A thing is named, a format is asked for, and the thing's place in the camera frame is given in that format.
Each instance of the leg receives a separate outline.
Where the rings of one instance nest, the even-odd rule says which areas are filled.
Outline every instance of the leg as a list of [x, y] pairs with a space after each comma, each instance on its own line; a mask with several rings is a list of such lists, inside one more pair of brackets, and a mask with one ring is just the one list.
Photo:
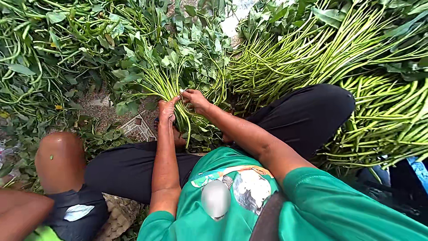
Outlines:
[[[85, 182], [104, 193], [149, 204], [157, 142], [125, 144], [100, 153], [87, 166]], [[181, 187], [200, 156], [177, 153]]]
[[44, 137], [35, 163], [46, 194], [78, 192], [84, 183], [85, 153], [82, 141], [73, 133], [58, 132]]
[[[73, 133], [50, 134], [40, 142], [35, 163], [43, 189], [55, 201], [44, 224], [61, 240], [92, 240], [109, 214], [102, 193], [84, 184], [86, 161], [82, 141]], [[75, 221], [64, 219], [67, 210], [77, 205], [92, 210]]]
[[247, 120], [309, 159], [349, 118], [354, 107], [355, 100], [347, 90], [317, 84], [282, 96]]

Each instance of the patterned tile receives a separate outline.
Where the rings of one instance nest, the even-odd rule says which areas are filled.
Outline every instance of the patterned tile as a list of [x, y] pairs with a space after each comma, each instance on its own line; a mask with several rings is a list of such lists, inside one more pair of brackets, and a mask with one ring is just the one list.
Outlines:
[[126, 137], [135, 139], [138, 142], [151, 142], [156, 140], [156, 136], [150, 130], [149, 126], [142, 118], [142, 112], [130, 119], [125, 125], [121, 126]]

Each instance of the green shirt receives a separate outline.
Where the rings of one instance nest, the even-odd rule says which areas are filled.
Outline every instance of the green shirt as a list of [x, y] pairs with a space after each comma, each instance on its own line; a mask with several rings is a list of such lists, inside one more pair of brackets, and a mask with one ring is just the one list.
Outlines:
[[[230, 208], [219, 219], [210, 217], [201, 204], [201, 187], [214, 179], [228, 185], [231, 193]], [[283, 185], [288, 200], [279, 217], [280, 240], [428, 240], [426, 226], [319, 169], [295, 169]], [[249, 240], [267, 196], [278, 189], [258, 161], [231, 148], [218, 148], [192, 170], [180, 195], [177, 218], [166, 211], [150, 214], [137, 241]]]
[[39, 226], [24, 241], [62, 241], [49, 226]]

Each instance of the black shorts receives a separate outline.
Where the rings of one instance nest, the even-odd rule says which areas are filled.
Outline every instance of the black shorts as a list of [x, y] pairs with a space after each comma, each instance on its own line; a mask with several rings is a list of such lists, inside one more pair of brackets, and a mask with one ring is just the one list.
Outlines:
[[[85, 184], [75, 192], [46, 195], [55, 201], [53, 210], [44, 221], [63, 241], [91, 241], [109, 218], [107, 204], [101, 192], [93, 191]], [[84, 217], [75, 220], [65, 220], [65, 213], [69, 207], [75, 205], [94, 206]]]

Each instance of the hand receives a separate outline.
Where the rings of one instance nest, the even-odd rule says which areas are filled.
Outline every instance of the hand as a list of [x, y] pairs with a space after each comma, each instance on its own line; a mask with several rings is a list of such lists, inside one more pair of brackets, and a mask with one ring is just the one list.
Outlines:
[[183, 96], [183, 102], [190, 102], [191, 107], [194, 108], [195, 112], [198, 114], [203, 114], [203, 111], [211, 105], [199, 90], [187, 89], [184, 91], [180, 89], [180, 93]]
[[174, 105], [181, 96], [175, 96], [171, 101], [159, 100], [159, 123], [175, 121]]

